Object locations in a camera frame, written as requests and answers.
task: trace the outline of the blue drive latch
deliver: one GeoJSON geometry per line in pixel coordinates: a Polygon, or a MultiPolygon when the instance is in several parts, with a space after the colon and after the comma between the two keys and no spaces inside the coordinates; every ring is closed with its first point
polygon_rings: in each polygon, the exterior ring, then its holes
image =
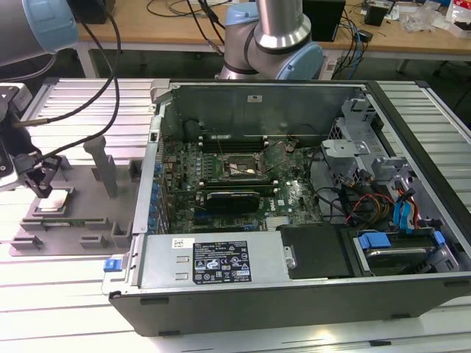
{"type": "Polygon", "coordinates": [[[369,232],[364,233],[358,237],[361,248],[363,250],[371,248],[389,248],[391,242],[388,239],[388,235],[385,232],[369,232]]]}

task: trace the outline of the blue clip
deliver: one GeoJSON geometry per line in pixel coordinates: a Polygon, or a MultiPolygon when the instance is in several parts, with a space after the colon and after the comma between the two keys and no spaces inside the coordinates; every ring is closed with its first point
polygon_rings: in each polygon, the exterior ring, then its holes
{"type": "Polygon", "coordinates": [[[364,233],[358,237],[361,248],[363,250],[370,248],[389,248],[391,242],[385,232],[364,233]]]}
{"type": "Polygon", "coordinates": [[[123,260],[119,259],[107,259],[105,266],[103,266],[103,272],[121,272],[121,264],[123,260]]]}
{"type": "Polygon", "coordinates": [[[439,244],[439,246],[443,246],[445,244],[445,237],[443,236],[442,232],[438,230],[434,232],[435,240],[439,244]]]}

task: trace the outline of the lab floor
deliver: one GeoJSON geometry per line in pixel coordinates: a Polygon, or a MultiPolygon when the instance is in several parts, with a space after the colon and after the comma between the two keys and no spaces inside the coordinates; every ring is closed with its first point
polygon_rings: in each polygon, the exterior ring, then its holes
{"type": "MultiPolygon", "coordinates": [[[[93,53],[102,77],[108,75],[107,66],[98,51],[93,53]]],[[[107,57],[114,60],[114,51],[107,51],[107,57]]],[[[28,60],[25,63],[0,68],[2,78],[28,74],[42,68],[48,57],[28,60]]],[[[411,61],[405,72],[399,74],[395,68],[398,60],[365,58],[359,65],[353,79],[373,80],[421,80],[428,84],[450,106],[454,107],[460,95],[471,87],[471,66],[465,63],[448,63],[439,76],[433,72],[439,67],[439,61],[411,61]]],[[[210,79],[222,67],[223,59],[213,53],[179,53],[170,51],[124,51],[119,66],[119,76],[126,78],[189,78],[210,79]]],[[[337,79],[346,79],[348,71],[341,73],[337,79]]],[[[83,77],[81,66],[73,50],[60,52],[54,67],[43,76],[27,82],[29,89],[35,93],[48,76],[54,77],[83,77]]],[[[463,100],[457,110],[458,116],[471,125],[471,93],[463,100]]]]}

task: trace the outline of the barcode sticker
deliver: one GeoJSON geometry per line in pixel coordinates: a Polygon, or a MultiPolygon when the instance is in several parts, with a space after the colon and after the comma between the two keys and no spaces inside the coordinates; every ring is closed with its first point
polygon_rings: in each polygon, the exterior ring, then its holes
{"type": "Polygon", "coordinates": [[[173,238],[171,240],[172,249],[193,248],[194,238],[173,238]]]}

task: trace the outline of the wooden table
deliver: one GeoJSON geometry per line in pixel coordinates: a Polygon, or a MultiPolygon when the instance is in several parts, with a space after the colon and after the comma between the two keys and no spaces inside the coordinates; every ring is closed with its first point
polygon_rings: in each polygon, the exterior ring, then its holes
{"type": "MultiPolygon", "coordinates": [[[[192,17],[163,18],[146,10],[149,0],[116,0],[114,16],[118,24],[123,50],[152,51],[213,51],[200,35],[192,17]]],[[[359,0],[347,0],[346,10],[359,29],[373,33],[365,56],[407,60],[462,60],[471,61],[471,40],[459,39],[443,29],[435,32],[407,33],[399,21],[384,21],[381,27],[364,24],[364,17],[357,15],[357,8],[351,11],[359,0]]],[[[176,6],[178,10],[188,11],[186,3],[176,6]]],[[[157,13],[172,15],[163,0],[156,0],[150,9],[157,13]]],[[[214,7],[222,23],[225,22],[227,5],[214,7]]],[[[208,19],[199,22],[205,34],[221,45],[208,19]]],[[[90,26],[106,49],[116,48],[116,36],[110,23],[90,26]]],[[[96,45],[80,26],[80,42],[77,52],[86,77],[98,77],[90,49],[96,45]]],[[[330,79],[337,60],[350,47],[350,35],[340,29],[334,42],[321,42],[326,60],[322,67],[321,79],[330,79]]]]}

